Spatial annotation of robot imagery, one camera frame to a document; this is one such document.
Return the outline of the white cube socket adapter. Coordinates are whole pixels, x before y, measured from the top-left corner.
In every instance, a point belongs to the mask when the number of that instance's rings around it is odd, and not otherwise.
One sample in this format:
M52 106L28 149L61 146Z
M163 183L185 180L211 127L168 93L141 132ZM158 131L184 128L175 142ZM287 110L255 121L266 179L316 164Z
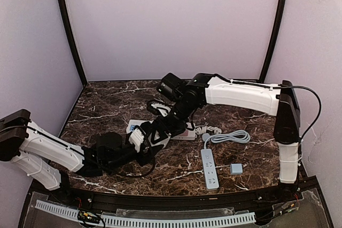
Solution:
M152 147L162 146L162 148L165 148L170 141L170 136L169 135L167 135L166 137L150 136L149 140L150 140Z

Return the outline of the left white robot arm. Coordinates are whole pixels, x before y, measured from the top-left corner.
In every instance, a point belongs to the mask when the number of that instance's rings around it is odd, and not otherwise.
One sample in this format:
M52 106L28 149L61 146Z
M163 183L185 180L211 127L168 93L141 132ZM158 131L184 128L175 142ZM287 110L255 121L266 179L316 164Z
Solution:
M26 109L1 119L1 161L15 164L49 191L68 188L69 178L47 160L82 177L100 177L117 175L117 168L131 161L155 165L154 156L151 145L138 150L115 132L99 136L91 147L68 143L39 127Z

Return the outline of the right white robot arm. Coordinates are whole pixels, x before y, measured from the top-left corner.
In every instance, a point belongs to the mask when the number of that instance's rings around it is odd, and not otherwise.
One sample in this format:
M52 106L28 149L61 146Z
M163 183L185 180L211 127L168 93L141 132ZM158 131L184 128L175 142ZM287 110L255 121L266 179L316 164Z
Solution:
M205 73L186 81L169 73L163 77L157 91L174 105L166 115L142 124L152 144L167 143L171 137L185 132L191 115L205 105L247 108L276 118L273 136L279 147L279 180L282 184L293 184L297 180L300 108L291 82L259 84Z

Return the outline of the white multicolour power strip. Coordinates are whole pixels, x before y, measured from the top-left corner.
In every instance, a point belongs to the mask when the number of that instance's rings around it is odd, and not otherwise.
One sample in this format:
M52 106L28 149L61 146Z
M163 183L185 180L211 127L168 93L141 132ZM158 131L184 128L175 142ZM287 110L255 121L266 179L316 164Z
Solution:
M132 132L135 126L141 125L144 122L146 122L146 120L129 120L129 123L126 127L126 133ZM184 133L172 137L172 140L195 140L196 136L197 135L195 131L186 129Z

